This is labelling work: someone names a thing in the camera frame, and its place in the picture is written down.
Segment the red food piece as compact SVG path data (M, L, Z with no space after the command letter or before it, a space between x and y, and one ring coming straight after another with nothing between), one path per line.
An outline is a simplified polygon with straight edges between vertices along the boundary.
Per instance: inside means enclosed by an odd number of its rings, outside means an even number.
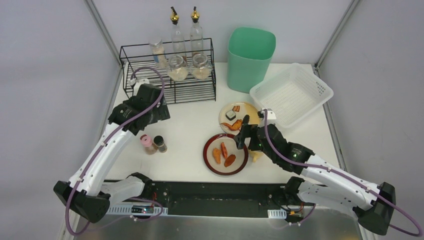
M222 156L226 159L228 157L228 150L224 142L220 143L220 150L221 150Z

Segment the glass rice jar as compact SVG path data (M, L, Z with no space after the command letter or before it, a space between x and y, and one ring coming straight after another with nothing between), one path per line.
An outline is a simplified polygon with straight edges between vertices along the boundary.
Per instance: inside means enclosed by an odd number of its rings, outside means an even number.
M208 57L203 53L196 53L192 57L191 74L198 80L207 79L212 73Z
M189 74L187 62L180 55L174 55L168 59L167 75L176 82L183 81Z

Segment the silver lid bead jar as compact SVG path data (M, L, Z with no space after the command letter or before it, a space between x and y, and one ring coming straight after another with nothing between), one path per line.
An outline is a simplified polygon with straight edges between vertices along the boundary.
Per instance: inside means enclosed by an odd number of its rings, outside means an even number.
M160 37L153 37L148 42L152 51L153 59L156 66L160 69L167 67L167 58L165 55L165 48L163 46L162 39Z

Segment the black cap spice jar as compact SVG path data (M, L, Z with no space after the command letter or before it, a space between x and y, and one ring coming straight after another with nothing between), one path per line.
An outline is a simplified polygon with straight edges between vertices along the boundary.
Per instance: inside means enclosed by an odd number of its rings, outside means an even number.
M167 145L165 144L165 140L161 135L157 135L153 138L153 142L156 145L158 151L160 153L165 153L168 149Z

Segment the pink cap spice jar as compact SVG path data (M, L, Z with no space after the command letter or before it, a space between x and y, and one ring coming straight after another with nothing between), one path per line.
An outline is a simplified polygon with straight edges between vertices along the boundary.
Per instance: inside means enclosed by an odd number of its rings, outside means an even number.
M153 139L149 135L143 134L140 137L140 142L141 142L141 144L144 148L144 151L147 155L153 155L158 151L156 145L153 142Z

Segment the glass oil bottle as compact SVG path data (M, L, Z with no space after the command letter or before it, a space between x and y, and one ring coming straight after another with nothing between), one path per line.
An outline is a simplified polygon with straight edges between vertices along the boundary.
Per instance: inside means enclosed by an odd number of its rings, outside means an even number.
M173 52L183 57L183 59L186 61L187 53L186 53L186 47L185 47L185 38L180 26L178 25L180 18L173 6L171 6L170 9L171 9L170 20L173 24L172 30L171 30L171 41L172 41Z
M192 26L189 35L192 56L202 54L204 49L203 28L200 26L199 19L197 7L194 6L191 13Z

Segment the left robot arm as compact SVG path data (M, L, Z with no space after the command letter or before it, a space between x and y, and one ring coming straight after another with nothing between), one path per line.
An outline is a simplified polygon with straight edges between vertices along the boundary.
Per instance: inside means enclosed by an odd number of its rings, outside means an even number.
M53 191L65 206L65 216L74 212L89 223L99 222L109 207L125 200L153 198L153 181L139 173L103 185L126 145L148 125L170 119L164 89L142 84L135 96L115 106L93 151L67 181L59 180Z

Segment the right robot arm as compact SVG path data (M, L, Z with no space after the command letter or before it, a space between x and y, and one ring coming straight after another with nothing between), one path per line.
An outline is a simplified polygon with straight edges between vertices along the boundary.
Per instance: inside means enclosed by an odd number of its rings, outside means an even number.
M395 211L395 187L356 177L328 163L311 149L287 141L274 124L246 124L233 138L238 149L264 153L274 164L295 173L283 192L304 203L322 205L352 216L366 230L385 236Z

